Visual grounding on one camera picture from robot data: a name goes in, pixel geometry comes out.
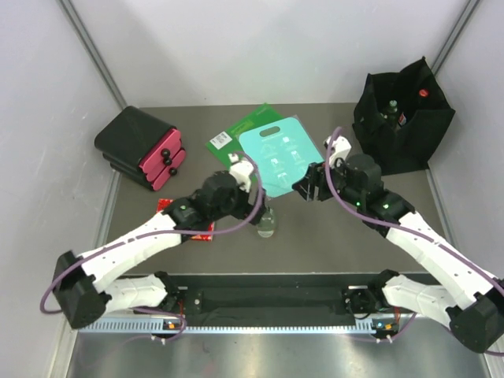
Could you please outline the small green glass bottle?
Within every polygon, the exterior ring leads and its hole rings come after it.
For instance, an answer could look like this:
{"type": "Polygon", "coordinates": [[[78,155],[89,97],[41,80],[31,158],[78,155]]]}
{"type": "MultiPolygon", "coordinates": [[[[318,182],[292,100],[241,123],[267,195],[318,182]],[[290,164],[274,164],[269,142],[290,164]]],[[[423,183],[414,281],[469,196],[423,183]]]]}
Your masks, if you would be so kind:
{"type": "Polygon", "coordinates": [[[275,211],[271,206],[268,206],[257,225],[257,232],[260,237],[266,239],[274,235],[276,226],[277,219],[275,211]]]}

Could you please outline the clear plastic bottle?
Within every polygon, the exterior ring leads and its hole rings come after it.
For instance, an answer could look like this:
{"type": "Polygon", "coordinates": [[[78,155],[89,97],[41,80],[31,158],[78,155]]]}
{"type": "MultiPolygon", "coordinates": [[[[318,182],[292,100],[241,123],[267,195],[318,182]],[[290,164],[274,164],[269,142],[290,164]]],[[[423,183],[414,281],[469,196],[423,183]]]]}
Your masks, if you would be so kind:
{"type": "Polygon", "coordinates": [[[387,118],[387,122],[393,129],[398,128],[398,103],[396,100],[390,100],[386,109],[384,110],[384,115],[387,118]]]}

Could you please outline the red bull can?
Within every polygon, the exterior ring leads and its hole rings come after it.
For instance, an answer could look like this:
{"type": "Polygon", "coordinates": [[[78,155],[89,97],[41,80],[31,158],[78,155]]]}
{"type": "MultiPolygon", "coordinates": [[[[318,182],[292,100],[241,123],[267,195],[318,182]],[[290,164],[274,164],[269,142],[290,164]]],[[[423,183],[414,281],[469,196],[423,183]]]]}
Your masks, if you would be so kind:
{"type": "Polygon", "coordinates": [[[406,115],[404,113],[401,113],[400,116],[398,117],[398,126],[402,128],[407,122],[406,115]]]}

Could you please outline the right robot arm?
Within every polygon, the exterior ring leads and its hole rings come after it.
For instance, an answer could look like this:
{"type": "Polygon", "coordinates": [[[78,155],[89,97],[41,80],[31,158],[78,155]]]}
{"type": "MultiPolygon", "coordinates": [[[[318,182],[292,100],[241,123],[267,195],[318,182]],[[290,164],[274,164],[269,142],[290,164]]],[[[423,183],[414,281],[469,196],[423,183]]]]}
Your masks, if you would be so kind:
{"type": "Polygon", "coordinates": [[[381,169],[370,156],[312,163],[292,188],[306,201],[335,198],[437,281],[428,286],[384,270],[368,285],[367,299],[374,310],[397,306],[419,313],[478,354],[489,353],[502,339],[503,281],[456,251],[413,205],[386,189],[381,169]]]}

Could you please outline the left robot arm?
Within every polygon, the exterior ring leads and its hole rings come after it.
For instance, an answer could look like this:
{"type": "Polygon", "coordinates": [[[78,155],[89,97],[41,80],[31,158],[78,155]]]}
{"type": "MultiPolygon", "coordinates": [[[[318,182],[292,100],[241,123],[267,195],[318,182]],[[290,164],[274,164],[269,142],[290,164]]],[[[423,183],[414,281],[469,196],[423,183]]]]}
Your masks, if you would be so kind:
{"type": "Polygon", "coordinates": [[[174,248],[209,226],[234,217],[256,225],[266,210],[266,192],[249,202],[250,180],[228,171],[214,173],[192,195],[173,200],[146,223],[101,248],[76,256],[62,254],[54,270],[54,297],[74,329],[85,328],[107,313],[145,308],[170,312],[180,291],[165,272],[140,278],[123,275],[155,254],[174,248]]]}

